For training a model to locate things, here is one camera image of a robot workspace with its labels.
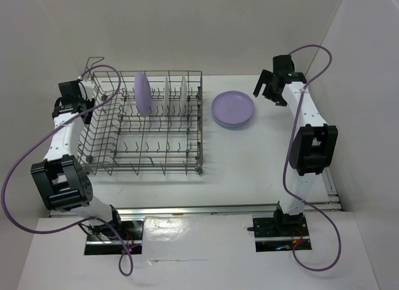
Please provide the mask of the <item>aluminium rail front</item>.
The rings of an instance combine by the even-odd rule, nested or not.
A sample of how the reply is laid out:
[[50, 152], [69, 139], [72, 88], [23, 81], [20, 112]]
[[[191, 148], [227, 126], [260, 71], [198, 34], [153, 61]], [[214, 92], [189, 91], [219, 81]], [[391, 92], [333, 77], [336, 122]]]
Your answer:
[[268, 213], [276, 209], [276, 204], [262, 205], [220, 205], [220, 206], [182, 206], [157, 208], [119, 208], [121, 216], [147, 215], [224, 215], [239, 213]]

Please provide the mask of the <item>large purple plate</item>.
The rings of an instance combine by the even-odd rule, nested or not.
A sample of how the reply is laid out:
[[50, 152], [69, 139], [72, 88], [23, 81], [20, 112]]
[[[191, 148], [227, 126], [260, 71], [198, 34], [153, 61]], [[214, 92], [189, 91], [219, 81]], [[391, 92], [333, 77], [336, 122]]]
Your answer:
[[147, 76], [143, 72], [137, 72], [134, 81], [135, 100], [138, 113], [147, 117], [151, 113], [152, 95]]

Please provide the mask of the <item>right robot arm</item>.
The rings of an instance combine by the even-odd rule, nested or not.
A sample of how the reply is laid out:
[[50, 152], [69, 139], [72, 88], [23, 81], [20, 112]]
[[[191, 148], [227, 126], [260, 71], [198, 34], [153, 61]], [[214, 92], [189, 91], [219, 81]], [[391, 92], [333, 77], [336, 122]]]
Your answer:
[[261, 72], [253, 95], [262, 95], [277, 106], [288, 106], [294, 116], [293, 132], [283, 169], [284, 178], [287, 170], [292, 169], [291, 185], [283, 181], [288, 192], [278, 203], [277, 216], [272, 220], [274, 232], [285, 235], [303, 215], [304, 201], [316, 178], [330, 166], [338, 130], [335, 125], [329, 125], [317, 110], [307, 90], [305, 75], [296, 72], [290, 55], [275, 56], [272, 65], [271, 72]]

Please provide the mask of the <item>small purple plate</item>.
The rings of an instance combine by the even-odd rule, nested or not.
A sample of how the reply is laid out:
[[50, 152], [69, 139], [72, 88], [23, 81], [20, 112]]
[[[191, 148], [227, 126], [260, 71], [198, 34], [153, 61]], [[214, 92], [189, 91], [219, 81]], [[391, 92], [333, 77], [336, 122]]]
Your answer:
[[239, 123], [252, 118], [255, 104], [244, 92], [230, 90], [213, 99], [211, 113], [223, 122]]

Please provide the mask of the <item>white plate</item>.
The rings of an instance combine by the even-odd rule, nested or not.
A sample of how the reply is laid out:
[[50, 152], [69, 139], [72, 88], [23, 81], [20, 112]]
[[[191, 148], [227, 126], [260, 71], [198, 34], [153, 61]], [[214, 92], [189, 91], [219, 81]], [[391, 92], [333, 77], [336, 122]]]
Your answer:
[[184, 116], [186, 113], [186, 104], [187, 104], [187, 92], [188, 92], [188, 86], [187, 86], [187, 81], [186, 77], [183, 76], [181, 78], [181, 85], [180, 85], [180, 115]]
[[170, 113], [170, 83], [169, 79], [165, 77], [164, 98], [163, 98], [163, 116], [169, 116]]

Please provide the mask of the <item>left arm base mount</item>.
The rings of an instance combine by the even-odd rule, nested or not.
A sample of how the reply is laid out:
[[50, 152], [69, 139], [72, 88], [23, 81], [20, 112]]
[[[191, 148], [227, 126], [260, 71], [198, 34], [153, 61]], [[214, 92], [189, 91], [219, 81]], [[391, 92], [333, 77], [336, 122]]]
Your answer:
[[[142, 254], [143, 220], [125, 220], [121, 222], [118, 233], [132, 255]], [[89, 225], [81, 224], [86, 234], [84, 254], [86, 256], [121, 255], [125, 250], [118, 238], [110, 231], [105, 234], [94, 231]]]

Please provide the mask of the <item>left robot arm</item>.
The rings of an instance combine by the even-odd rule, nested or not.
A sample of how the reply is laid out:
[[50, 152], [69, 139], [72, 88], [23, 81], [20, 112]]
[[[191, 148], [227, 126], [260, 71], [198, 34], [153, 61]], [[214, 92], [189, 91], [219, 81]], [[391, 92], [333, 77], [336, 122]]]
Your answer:
[[80, 135], [92, 119], [92, 113], [71, 123], [73, 116], [92, 108], [94, 99], [82, 79], [59, 84], [60, 97], [56, 100], [52, 118], [57, 132], [52, 136], [43, 161], [31, 166], [31, 175], [48, 210], [71, 212], [83, 218], [91, 217], [89, 230], [117, 239], [123, 232], [119, 213], [112, 206], [94, 196], [87, 172], [77, 159]]

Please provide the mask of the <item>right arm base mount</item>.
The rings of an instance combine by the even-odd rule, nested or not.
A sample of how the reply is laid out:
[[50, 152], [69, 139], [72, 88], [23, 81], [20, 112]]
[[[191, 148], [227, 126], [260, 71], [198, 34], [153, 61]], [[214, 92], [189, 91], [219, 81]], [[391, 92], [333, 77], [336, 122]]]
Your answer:
[[309, 229], [305, 218], [298, 225], [278, 225], [274, 218], [253, 218], [247, 228], [254, 235], [256, 252], [311, 250]]

